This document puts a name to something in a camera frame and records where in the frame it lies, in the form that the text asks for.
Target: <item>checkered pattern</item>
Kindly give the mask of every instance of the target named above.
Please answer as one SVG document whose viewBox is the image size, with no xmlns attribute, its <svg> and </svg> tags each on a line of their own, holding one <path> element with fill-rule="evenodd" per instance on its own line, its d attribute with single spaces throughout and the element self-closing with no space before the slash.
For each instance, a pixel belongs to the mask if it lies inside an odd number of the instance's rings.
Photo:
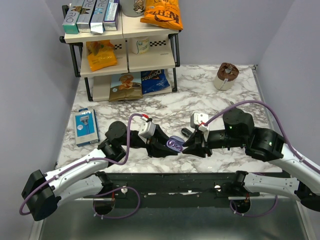
<svg viewBox="0 0 320 240">
<path fill-rule="evenodd" d="M 167 45 L 166 43 L 166 40 L 164 41 L 151 41 L 150 42 L 150 47 L 153 47 L 153 46 L 162 46 L 162 45 Z"/>
<path fill-rule="evenodd" d="M 122 44 L 115 44 L 114 45 L 114 49 L 117 50 L 117 49 L 122 49 Z"/>
</svg>

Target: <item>orange chip bag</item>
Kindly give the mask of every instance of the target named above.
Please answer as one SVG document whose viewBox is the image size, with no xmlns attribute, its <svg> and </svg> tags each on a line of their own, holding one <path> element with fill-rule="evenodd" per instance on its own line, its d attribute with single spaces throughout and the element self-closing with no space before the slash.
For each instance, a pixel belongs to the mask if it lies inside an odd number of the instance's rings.
<svg viewBox="0 0 320 240">
<path fill-rule="evenodd" d="M 118 61 L 115 55 L 115 46 L 110 40 L 87 41 L 87 58 L 91 71 L 97 71 L 109 66 L 117 65 Z"/>
<path fill-rule="evenodd" d="M 179 0 L 146 0 L 144 17 L 140 22 L 166 29 L 183 30 Z"/>
</svg>

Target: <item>shelf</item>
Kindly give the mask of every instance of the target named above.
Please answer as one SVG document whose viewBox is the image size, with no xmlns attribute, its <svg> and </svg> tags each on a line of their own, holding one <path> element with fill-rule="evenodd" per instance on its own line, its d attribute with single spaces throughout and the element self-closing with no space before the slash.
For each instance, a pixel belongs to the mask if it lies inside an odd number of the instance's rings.
<svg viewBox="0 0 320 240">
<path fill-rule="evenodd" d="M 167 35 L 151 36 L 149 51 L 138 55 L 131 52 L 128 39 L 129 71 L 141 72 L 158 69 L 172 69 L 176 67 L 171 42 Z"/>
<path fill-rule="evenodd" d="M 143 18 L 143 15 L 138 17 L 129 17 L 122 13 L 122 29 L 123 37 L 125 39 L 179 33 L 178 30 L 171 30 L 168 28 L 140 22 L 141 18 Z"/>
<path fill-rule="evenodd" d="M 124 39 L 117 39 L 110 41 L 115 46 L 115 56 L 118 64 L 115 66 L 108 66 L 97 71 L 91 71 L 87 59 L 87 48 L 83 46 L 82 61 L 80 75 L 83 78 L 92 78 L 97 76 L 105 76 L 111 74 L 124 74 L 128 72 L 126 41 Z"/>
<path fill-rule="evenodd" d="M 165 70 L 165 76 L 168 79 L 170 86 L 160 91 L 144 94 L 143 97 L 172 93 L 171 79 L 168 75 L 168 70 Z M 108 101 L 110 96 L 110 85 L 111 85 L 111 75 L 95 76 L 93 78 L 93 97 L 92 97 L 93 101 L 94 102 Z"/>
<path fill-rule="evenodd" d="M 120 12 L 117 31 L 105 31 L 103 34 L 92 34 L 89 32 L 79 32 L 78 34 L 65 33 L 64 40 L 67 44 L 71 44 L 112 39 L 123 39 L 121 14 L 122 13 Z"/>
<path fill-rule="evenodd" d="M 93 101 L 108 101 L 110 96 L 111 75 L 96 76 L 93 79 Z"/>
</svg>

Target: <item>white marble surface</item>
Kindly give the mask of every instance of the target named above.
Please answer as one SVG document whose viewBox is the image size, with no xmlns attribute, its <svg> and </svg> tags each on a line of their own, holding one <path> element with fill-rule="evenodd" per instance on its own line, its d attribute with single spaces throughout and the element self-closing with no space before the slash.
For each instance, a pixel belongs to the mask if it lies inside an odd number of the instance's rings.
<svg viewBox="0 0 320 240">
<path fill-rule="evenodd" d="M 258 88 L 249 66 L 237 66 L 240 74 L 234 86 L 227 91 L 216 90 L 213 80 L 219 66 L 181 66 L 177 68 L 178 92 L 145 97 L 135 101 L 89 102 L 85 83 L 80 81 L 72 112 L 83 108 L 94 108 L 97 114 L 100 140 L 114 121 L 128 123 L 133 113 L 145 113 L 153 118 L 168 135 L 183 137 L 182 128 L 190 128 L 190 116 L 194 111 L 217 114 L 230 105 L 230 102 L 260 100 Z M 257 127 L 268 128 L 264 109 L 256 104 L 244 105 L 244 111 L 253 115 Z M 138 130 L 141 120 L 133 119 L 132 130 Z M 222 117 L 210 124 L 210 130 L 223 129 Z M 64 141 L 57 162 L 57 168 L 77 160 L 97 147 L 98 144 L 77 147 L 73 121 L 69 120 Z M 131 149 L 128 162 L 123 166 L 113 165 L 105 172 L 113 173 L 224 173 L 237 170 L 248 172 L 280 172 L 280 168 L 254 160 L 246 156 L 243 149 L 214 149 L 213 155 L 200 158 L 179 154 L 166 158 L 149 158 L 145 149 Z"/>
</svg>

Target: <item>blue package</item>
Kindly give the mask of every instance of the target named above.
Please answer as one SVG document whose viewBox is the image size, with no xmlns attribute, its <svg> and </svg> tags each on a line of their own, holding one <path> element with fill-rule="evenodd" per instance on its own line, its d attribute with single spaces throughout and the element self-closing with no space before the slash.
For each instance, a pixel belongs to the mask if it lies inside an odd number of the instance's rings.
<svg viewBox="0 0 320 240">
<path fill-rule="evenodd" d="M 166 78 L 164 69 L 142 71 L 141 81 L 142 81 L 142 94 L 153 93 L 153 92 L 166 89 L 167 87 L 170 87 L 170 84 Z"/>
<path fill-rule="evenodd" d="M 84 108 L 73 114 L 75 144 L 80 147 L 100 141 L 99 130 L 94 109 Z"/>
</svg>

